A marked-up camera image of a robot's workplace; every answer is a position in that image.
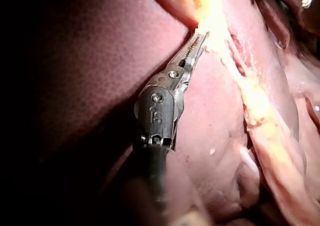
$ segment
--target metal screw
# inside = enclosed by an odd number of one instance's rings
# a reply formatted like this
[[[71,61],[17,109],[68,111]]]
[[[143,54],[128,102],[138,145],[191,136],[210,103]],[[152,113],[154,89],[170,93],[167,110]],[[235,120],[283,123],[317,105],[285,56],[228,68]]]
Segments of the metal screw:
[[[170,71],[169,72],[169,77],[172,78],[172,79],[177,79],[177,78],[179,78],[179,73],[176,72],[176,71]]]
[[[161,103],[164,100],[164,97],[161,93],[155,92],[154,94],[152,94],[151,99],[155,103]]]

